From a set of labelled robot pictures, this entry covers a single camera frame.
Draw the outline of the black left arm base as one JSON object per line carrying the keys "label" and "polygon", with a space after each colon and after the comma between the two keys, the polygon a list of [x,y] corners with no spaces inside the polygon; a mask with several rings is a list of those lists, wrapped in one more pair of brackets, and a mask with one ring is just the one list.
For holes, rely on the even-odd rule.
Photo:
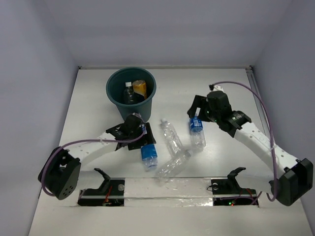
{"label": "black left arm base", "polygon": [[123,207],[125,178],[111,178],[100,168],[94,170],[102,175],[103,182],[98,188],[81,190],[77,204],[82,207]]}

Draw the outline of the orange yellow label bottle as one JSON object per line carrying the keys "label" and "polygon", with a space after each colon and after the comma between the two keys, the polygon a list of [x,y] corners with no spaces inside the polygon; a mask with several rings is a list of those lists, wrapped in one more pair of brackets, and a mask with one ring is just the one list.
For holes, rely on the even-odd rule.
{"label": "orange yellow label bottle", "polygon": [[140,100],[147,99],[147,86],[145,80],[136,80],[132,83],[134,92],[139,95]]}

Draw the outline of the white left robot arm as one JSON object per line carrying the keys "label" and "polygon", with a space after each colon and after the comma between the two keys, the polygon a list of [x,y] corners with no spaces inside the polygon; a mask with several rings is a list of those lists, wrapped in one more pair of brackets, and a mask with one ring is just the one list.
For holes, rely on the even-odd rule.
{"label": "white left robot arm", "polygon": [[131,114],[98,138],[72,141],[54,148],[38,175],[38,181],[48,196],[64,200],[76,188],[81,167],[124,147],[136,150],[154,144],[150,123],[139,114]]}

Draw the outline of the blue label white cap bottle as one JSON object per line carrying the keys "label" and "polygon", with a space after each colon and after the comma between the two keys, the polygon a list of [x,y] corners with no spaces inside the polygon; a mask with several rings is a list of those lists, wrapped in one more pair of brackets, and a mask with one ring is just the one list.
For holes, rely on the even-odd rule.
{"label": "blue label white cap bottle", "polygon": [[192,145],[197,149],[204,149],[206,140],[203,125],[202,121],[197,116],[189,119],[189,129]]}

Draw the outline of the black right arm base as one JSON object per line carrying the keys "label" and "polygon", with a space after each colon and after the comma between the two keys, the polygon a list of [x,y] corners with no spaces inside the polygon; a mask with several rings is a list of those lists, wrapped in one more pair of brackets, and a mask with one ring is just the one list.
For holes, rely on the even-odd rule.
{"label": "black right arm base", "polygon": [[232,170],[225,178],[213,178],[207,191],[213,194],[214,206],[258,206],[257,192],[250,188],[241,188],[236,181],[237,175],[245,170],[239,167]]}

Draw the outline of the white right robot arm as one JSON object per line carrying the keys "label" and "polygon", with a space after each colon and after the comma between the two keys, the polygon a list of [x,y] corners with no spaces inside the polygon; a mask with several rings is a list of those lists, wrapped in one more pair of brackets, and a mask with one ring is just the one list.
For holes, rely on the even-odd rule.
{"label": "white right robot arm", "polygon": [[214,90],[207,96],[196,95],[190,109],[190,118],[214,122],[219,128],[249,148],[272,171],[271,180],[256,180],[258,191],[272,194],[284,206],[291,206],[313,186],[313,163],[287,153],[264,135],[251,118],[241,111],[234,111],[228,96]]}

